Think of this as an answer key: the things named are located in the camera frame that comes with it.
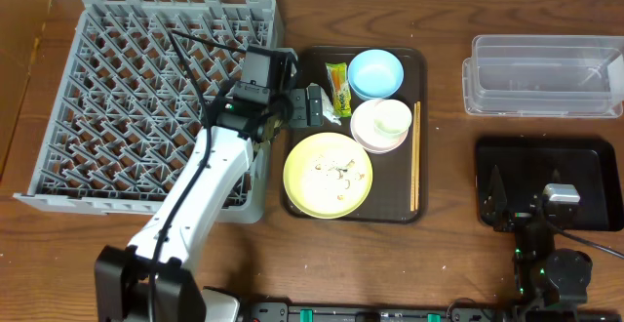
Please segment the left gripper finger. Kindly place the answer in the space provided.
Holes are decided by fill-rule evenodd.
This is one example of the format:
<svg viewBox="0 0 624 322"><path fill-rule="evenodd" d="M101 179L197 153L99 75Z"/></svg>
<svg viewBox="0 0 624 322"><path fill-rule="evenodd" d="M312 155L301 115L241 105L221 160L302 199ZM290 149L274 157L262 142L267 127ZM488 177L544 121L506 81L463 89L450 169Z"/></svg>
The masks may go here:
<svg viewBox="0 0 624 322"><path fill-rule="evenodd" d="M322 108L323 89L317 84L290 91L290 103L294 108Z"/></svg>
<svg viewBox="0 0 624 322"><path fill-rule="evenodd" d="M320 101L295 102L290 127L303 129L323 125L323 105Z"/></svg>

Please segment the green orange snack wrapper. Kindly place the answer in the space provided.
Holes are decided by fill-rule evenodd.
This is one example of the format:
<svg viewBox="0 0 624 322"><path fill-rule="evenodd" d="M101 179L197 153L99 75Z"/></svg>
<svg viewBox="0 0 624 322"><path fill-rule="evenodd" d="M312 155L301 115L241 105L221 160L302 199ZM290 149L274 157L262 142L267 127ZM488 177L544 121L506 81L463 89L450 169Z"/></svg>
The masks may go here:
<svg viewBox="0 0 624 322"><path fill-rule="evenodd" d="M347 64L327 63L326 70L331 83L334 113L340 117L351 117L351 90L347 79Z"/></svg>

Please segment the pale green cup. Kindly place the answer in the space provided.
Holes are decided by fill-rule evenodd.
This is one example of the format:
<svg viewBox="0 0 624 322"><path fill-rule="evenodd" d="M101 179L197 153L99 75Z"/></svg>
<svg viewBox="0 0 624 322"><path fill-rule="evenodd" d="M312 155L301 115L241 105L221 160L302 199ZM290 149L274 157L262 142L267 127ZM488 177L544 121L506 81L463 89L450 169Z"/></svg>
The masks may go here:
<svg viewBox="0 0 624 322"><path fill-rule="evenodd" d="M411 122L411 111L401 101L383 100L373 109L373 125L382 135L398 136L409 129Z"/></svg>

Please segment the white tissue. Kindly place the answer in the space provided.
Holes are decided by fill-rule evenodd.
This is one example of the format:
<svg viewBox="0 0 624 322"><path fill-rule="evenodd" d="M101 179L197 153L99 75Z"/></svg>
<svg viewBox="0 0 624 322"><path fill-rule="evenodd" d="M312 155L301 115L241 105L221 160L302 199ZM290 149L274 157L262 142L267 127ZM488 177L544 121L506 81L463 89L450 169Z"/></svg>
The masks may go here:
<svg viewBox="0 0 624 322"><path fill-rule="evenodd" d="M307 89L308 92L311 94L311 99L319 100L323 116L331 123L340 126L340 117L334 111L332 102L325 90L315 83L310 84Z"/></svg>

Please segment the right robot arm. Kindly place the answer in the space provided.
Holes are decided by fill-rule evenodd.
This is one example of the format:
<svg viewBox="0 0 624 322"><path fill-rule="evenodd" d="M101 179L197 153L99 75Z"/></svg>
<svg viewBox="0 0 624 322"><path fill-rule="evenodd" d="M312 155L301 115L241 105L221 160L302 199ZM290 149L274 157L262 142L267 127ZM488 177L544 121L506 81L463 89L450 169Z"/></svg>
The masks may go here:
<svg viewBox="0 0 624 322"><path fill-rule="evenodd" d="M484 206L497 232L515 236L515 282L521 298L498 321L578 321L577 307L588 300L593 263L588 255L558 249L555 236L565 232L580 206L574 185L548 183L535 194L526 211L511 211L499 169L491 171Z"/></svg>

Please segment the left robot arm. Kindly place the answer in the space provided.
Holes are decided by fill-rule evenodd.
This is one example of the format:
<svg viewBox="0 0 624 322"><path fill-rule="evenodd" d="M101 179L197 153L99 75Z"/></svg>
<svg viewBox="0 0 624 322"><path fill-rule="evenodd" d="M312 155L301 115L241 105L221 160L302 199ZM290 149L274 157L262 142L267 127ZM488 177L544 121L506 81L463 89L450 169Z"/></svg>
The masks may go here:
<svg viewBox="0 0 624 322"><path fill-rule="evenodd" d="M323 123L323 90L232 82L207 104L191 157L163 205L125 249L106 246L95 263L101 321L234 321L240 302L200 288L196 261L219 211L254 160L254 145L282 125Z"/></svg>

